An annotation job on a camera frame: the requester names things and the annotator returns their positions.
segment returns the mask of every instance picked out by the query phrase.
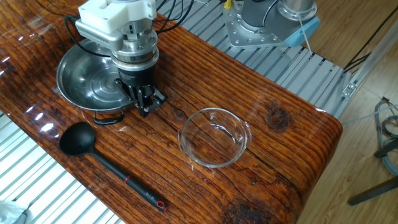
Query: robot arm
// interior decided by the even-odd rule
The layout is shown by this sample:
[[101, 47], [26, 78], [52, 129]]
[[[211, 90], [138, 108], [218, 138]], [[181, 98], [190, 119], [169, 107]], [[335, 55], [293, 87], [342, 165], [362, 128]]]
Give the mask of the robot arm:
[[114, 83], [145, 117], [159, 107], [166, 96], [154, 86], [159, 59], [155, 0], [89, 0], [79, 7], [76, 21], [80, 35], [111, 50], [119, 68]]

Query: cable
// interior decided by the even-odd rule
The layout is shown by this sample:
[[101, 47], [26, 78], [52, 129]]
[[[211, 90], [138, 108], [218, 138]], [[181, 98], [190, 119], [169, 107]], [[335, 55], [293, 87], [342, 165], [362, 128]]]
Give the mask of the cable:
[[171, 9], [170, 9], [169, 15], [167, 16], [167, 19], [166, 19], [166, 21], [164, 22], [162, 28], [160, 28], [160, 30], [159, 30], [158, 32], [162, 32], [162, 30], [164, 29], [164, 27], [166, 26], [166, 24], [169, 22], [170, 16], [172, 16], [173, 9], [174, 9], [174, 7], [175, 7], [175, 2], [176, 2], [176, 0], [173, 0], [173, 4], [172, 4], [172, 7], [171, 7]]
[[190, 4], [188, 6], [188, 9], [185, 12], [184, 16], [176, 24], [174, 24], [174, 26], [172, 26], [170, 28], [167, 28], [167, 29], [164, 29], [164, 30], [160, 30], [160, 31], [157, 32], [157, 34], [159, 35], [159, 34], [161, 34], [163, 32], [168, 32], [168, 31], [174, 30], [176, 27], [178, 27], [185, 20], [185, 18], [188, 16], [189, 12], [192, 9], [193, 2], [194, 2], [194, 0], [191, 0]]
[[386, 134], [388, 134], [388, 135], [390, 135], [390, 136], [392, 136], [392, 137], [394, 137], [394, 138], [398, 138], [398, 134], [392, 133], [392, 132], [391, 132], [390, 130], [388, 130], [387, 127], [386, 127], [386, 124], [387, 124], [388, 122], [390, 122], [390, 121], [398, 121], [398, 116], [394, 115], [394, 116], [390, 116], [390, 117], [388, 117], [387, 119], [385, 119], [385, 120], [381, 123], [382, 130], [383, 130]]
[[363, 58], [362, 60], [360, 60], [357, 63], [355, 63], [354, 65], [352, 65], [350, 68], [347, 68], [346, 70], [344, 70], [344, 73], [347, 73], [348, 71], [350, 71], [351, 69], [355, 68], [356, 66], [362, 64], [365, 61], [366, 61], [366, 58]]
[[307, 43], [308, 50], [310, 51], [310, 54], [312, 54], [310, 43], [308, 42], [308, 38], [307, 38], [307, 35], [305, 34], [303, 23], [301, 22], [301, 15], [300, 14], [298, 15], [298, 21], [300, 22], [301, 30], [303, 31], [304, 39], [305, 39], [305, 42]]
[[[174, 19], [169, 19], [169, 21], [176, 21], [179, 20], [182, 17], [182, 14], [184, 13], [184, 0], [181, 0], [181, 13], [178, 17], [174, 18]], [[153, 21], [153, 22], [163, 22], [166, 21], [166, 19], [162, 19], [159, 21]]]
[[347, 125], [350, 125], [350, 124], [353, 124], [353, 123], [357, 123], [357, 122], [359, 122], [359, 121], [363, 121], [363, 120], [365, 120], [365, 119], [370, 118], [371, 116], [377, 115], [377, 114], [379, 114], [379, 113], [381, 113], [381, 112], [383, 112], [383, 111], [385, 111], [385, 110], [388, 110], [388, 109], [391, 109], [391, 108], [395, 108], [395, 107], [398, 107], [398, 105], [392, 105], [392, 106], [389, 106], [389, 107], [387, 107], [387, 108], [381, 109], [381, 110], [379, 110], [379, 111], [377, 111], [377, 112], [374, 112], [373, 114], [369, 114], [369, 115], [367, 115], [367, 116], [365, 116], [365, 117], [362, 117], [362, 118], [354, 119], [354, 120], [352, 120], [352, 121], [345, 122], [345, 123], [343, 124], [343, 126], [347, 126]]
[[396, 13], [397, 10], [398, 10], [398, 6], [380, 24], [380, 26], [376, 29], [376, 31], [373, 33], [373, 35], [369, 38], [369, 40], [362, 46], [361, 50], [359, 50], [358, 53], [356, 53], [356, 55], [348, 62], [348, 64], [345, 66], [344, 70], [346, 70], [353, 63], [353, 60], [356, 57], [358, 57], [358, 55], [363, 51], [363, 49], [365, 49], [365, 47], [370, 43], [370, 41], [372, 41], [374, 36], [376, 36], [376, 34], [380, 31], [380, 29], [384, 26], [384, 24], [392, 17], [392, 15], [394, 15], [394, 13]]
[[[383, 98], [374, 108], [375, 112], [380, 112], [380, 111], [384, 111], [386, 109], [389, 108], [395, 108], [397, 111], [397, 107], [396, 105], [392, 105], [388, 108], [384, 108], [383, 110], [379, 110], [380, 106], [383, 105], [384, 103], [387, 103], [388, 105], [392, 105], [387, 99]], [[379, 113], [377, 113], [375, 115], [376, 117], [376, 125], [377, 125], [377, 138], [379, 140], [379, 147], [380, 149], [382, 149], [385, 145], [389, 144], [391, 141], [393, 141], [395, 138], [391, 137], [388, 138], [387, 140], [383, 141], [383, 136], [382, 136], [382, 131], [383, 131], [383, 126], [385, 126], [385, 122], [383, 121], [383, 124], [380, 123], [380, 117], [379, 117]], [[383, 157], [381, 157], [381, 161], [384, 165], [384, 167], [393, 175], [398, 176], [398, 167], [391, 161], [391, 159], [388, 157], [388, 155], [385, 155]]]
[[166, 3], [167, 0], [163, 0], [159, 6], [157, 6], [156, 11], [159, 11], [159, 9]]
[[92, 52], [92, 51], [90, 51], [90, 50], [87, 50], [87, 49], [85, 49], [82, 45], [80, 45], [80, 44], [76, 41], [76, 39], [75, 39], [75, 37], [73, 36], [72, 32], [70, 32], [69, 25], [68, 25], [68, 21], [76, 22], [78, 19], [79, 19], [79, 17], [76, 17], [76, 16], [65, 16], [65, 17], [63, 18], [63, 21], [64, 21], [64, 23], [65, 23], [65, 27], [67, 28], [67, 31], [68, 31], [68, 33], [69, 33], [69, 35], [70, 35], [70, 38], [72, 38], [72, 40], [74, 41], [74, 43], [75, 43], [77, 46], [79, 46], [82, 50], [84, 50], [85, 52], [87, 52], [87, 53], [89, 53], [89, 54], [93, 54], [93, 55], [99, 56], [99, 57], [111, 57], [111, 56], [109, 56], [109, 55], [97, 54], [97, 53], [95, 53], [95, 52]]

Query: wooden table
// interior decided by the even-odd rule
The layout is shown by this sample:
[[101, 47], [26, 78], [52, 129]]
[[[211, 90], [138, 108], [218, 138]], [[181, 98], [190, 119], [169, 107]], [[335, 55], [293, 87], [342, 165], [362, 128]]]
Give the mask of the wooden table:
[[[340, 123], [181, 27], [159, 37], [157, 86], [167, 102], [145, 119], [131, 110], [122, 123], [95, 126], [95, 148], [162, 194], [169, 212], [152, 208], [91, 156], [61, 153], [64, 130], [92, 123], [91, 113], [60, 96], [55, 80], [72, 46], [61, 16], [82, 3], [0, 2], [0, 110], [126, 223], [295, 223]], [[178, 148], [177, 130], [207, 107], [251, 126], [252, 144], [228, 167], [191, 164]], [[53, 127], [45, 131], [46, 124]]]

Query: ladle handle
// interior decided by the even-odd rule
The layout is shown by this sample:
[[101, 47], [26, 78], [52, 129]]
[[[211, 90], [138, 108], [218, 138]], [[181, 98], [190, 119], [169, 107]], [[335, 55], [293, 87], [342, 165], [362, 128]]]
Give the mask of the ladle handle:
[[106, 160], [100, 153], [96, 152], [92, 154], [95, 159], [102, 163], [106, 168], [116, 174], [120, 179], [122, 179], [128, 186], [135, 190], [141, 197], [143, 197], [152, 206], [156, 207], [161, 212], [167, 211], [167, 205], [162, 197], [155, 194], [148, 187], [140, 183], [134, 177], [123, 172], [120, 168], [112, 164], [110, 161]]

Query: glass bowl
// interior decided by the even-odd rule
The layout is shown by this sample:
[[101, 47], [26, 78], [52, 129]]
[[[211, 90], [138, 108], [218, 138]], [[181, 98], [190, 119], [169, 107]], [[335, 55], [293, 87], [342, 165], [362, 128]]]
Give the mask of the glass bowl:
[[178, 131], [179, 146], [202, 166], [219, 168], [234, 163], [251, 143], [247, 122], [220, 108], [193, 114]]

